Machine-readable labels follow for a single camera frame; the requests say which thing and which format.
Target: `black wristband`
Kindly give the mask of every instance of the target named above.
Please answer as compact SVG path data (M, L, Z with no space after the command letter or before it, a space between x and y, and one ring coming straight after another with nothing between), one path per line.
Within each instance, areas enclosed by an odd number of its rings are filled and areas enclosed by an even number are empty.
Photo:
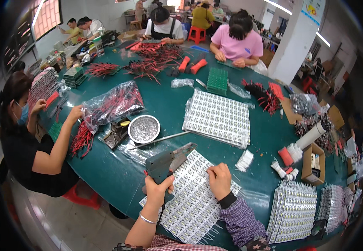
M226 209L226 208L230 207L236 200L237 200L237 197L234 196L234 194L232 192L230 192L228 195L226 195L225 198L223 198L219 201L219 204L222 207L222 209Z

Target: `woman in pink t-shirt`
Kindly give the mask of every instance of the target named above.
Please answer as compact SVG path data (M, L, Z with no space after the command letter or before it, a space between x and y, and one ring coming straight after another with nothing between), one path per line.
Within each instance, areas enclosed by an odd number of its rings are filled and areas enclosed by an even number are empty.
M253 21L247 11L240 10L230 18L229 25L219 26L214 36L210 50L219 61L233 61L236 67L256 65L262 56L261 36L252 31Z

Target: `teal work table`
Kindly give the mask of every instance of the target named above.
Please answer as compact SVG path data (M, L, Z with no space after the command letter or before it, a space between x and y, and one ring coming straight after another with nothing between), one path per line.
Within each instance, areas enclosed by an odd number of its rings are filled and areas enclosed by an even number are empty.
M117 53L113 53L112 50L113 48L105 48L105 55L96 58L94 62L101 61L123 66L128 64L130 60L138 59L134 53L128 50L125 51L123 49ZM194 58L200 53L199 51L191 49L188 52L193 54ZM216 62L214 55L210 53L206 55L206 60L208 65L201 68L197 75L181 73L179 78L198 78L206 82L209 69L216 67L228 71L230 82L239 86L241 86L240 82L242 78L248 82L253 80L254 82L262 83L265 88L268 88L268 82L272 81L270 78L248 68L239 71L221 65ZM61 111L59 120L64 122L71 109L70 106L79 105L82 101L105 93L120 83L133 80L134 76L124 74L125 72L124 70L120 70L114 76L85 80L78 86L77 90L72 90L72 93L70 93L68 106L65 106ZM157 78L160 79L161 85L146 77L135 79L135 81L146 107L146 110L141 114L150 114L159 120L161 132L158 138L160 138L182 132L181 126L184 120L185 104L192 97L194 90L188 86L171 88L170 82L173 78L167 77L163 72L159 73ZM194 87L199 87L204 90L197 82L195 82ZM288 96L284 88L282 88L282 91L285 96ZM274 190L281 180L278 174L270 167L270 164L274 161L275 157L279 163L282 163L283 161L277 151L292 142L296 142L298 137L294 134L294 127L288 123L285 115L281 120L278 112L273 116L270 116L267 112L263 112L263 109L258 106L259 103L254 97L251 100L245 100L230 90L227 91L227 97L241 102L251 102L256 105L255 109L250 110L251 145L247 148L254 154L254 161L246 173L234 170L234 164L240 158L243 150L192 133L151 144L143 147L141 150L132 151L124 151L124 149L131 148L128 138L118 148L111 151L106 144L97 139L97 137L102 136L102 133L97 133L92 150L83 159L67 157L66 160L79 177L100 196L127 216L137 219L142 209L139 201L145 196L141 191L144 185L143 171L145 169L144 165L142 165L142 156L153 155L164 149L173 150L189 142L197 143L198 147L196 150L210 162L215 165L224 162L229 166L230 172L239 180L234 176L232 176L232 179L242 186L244 194L242 193L241 195L247 201L248 205L253 208L256 219L260 220L266 229L272 209ZM49 130L54 120L49 119L47 113L41 113L41 117L42 125ZM78 124L73 128L73 135L77 132L77 126ZM140 161L135 161L131 156L139 156ZM337 174L334 169L333 157L326 158L325 183L345 186L347 169L343 163L340 163L340 165L342 165L342 171L340 174ZM294 167L299 169L297 180L300 181L302 161L296 163ZM317 188L318 203L321 198L321 188L322 186L318 186ZM226 231L224 222L219 221L218 224L223 229L217 228L219 234L213 241L208 241L208 243L228 250L238 250L234 246L231 236ZM335 232L329 235L325 235L324 239L320 242L298 240L273 244L271 246L276 246L277 250L293 250L308 245L319 246L340 230L342 230L342 227L336 229ZM158 227L157 232L171 236L162 226Z

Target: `pink t-shirt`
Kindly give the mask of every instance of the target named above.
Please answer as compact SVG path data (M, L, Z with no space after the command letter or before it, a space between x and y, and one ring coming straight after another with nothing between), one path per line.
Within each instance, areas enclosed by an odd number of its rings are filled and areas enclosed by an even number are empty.
M219 26L211 40L220 45L219 50L232 61L250 56L262 57L261 36L253 30L246 39L239 41L229 36L229 25L223 24Z

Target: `silver bracelet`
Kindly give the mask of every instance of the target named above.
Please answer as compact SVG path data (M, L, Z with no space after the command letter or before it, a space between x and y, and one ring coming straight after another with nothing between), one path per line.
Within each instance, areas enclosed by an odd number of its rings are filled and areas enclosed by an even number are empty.
M150 221L146 218L144 218L144 216L141 215L141 211L140 211L140 218L143 219L143 221L149 223L149 224L157 224L158 223L158 220L157 221Z

